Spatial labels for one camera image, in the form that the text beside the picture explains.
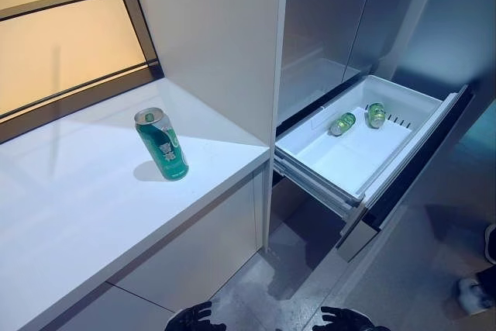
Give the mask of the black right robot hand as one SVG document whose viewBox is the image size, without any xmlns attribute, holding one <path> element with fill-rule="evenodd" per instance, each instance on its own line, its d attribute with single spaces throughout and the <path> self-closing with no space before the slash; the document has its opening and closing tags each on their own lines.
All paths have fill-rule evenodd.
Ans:
<svg viewBox="0 0 496 331">
<path fill-rule="evenodd" d="M 313 331 L 362 331 L 375 327 L 366 315 L 352 309 L 323 306 L 321 312 L 325 325 L 314 325 Z"/>
</svg>

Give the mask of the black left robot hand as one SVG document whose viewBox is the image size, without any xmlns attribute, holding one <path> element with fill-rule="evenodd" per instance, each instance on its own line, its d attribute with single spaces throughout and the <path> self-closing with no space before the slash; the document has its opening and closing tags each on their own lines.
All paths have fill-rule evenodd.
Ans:
<svg viewBox="0 0 496 331">
<path fill-rule="evenodd" d="M 165 331 L 210 330 L 208 317 L 212 314 L 212 303 L 203 302 L 181 310 L 167 321 Z"/>
</svg>

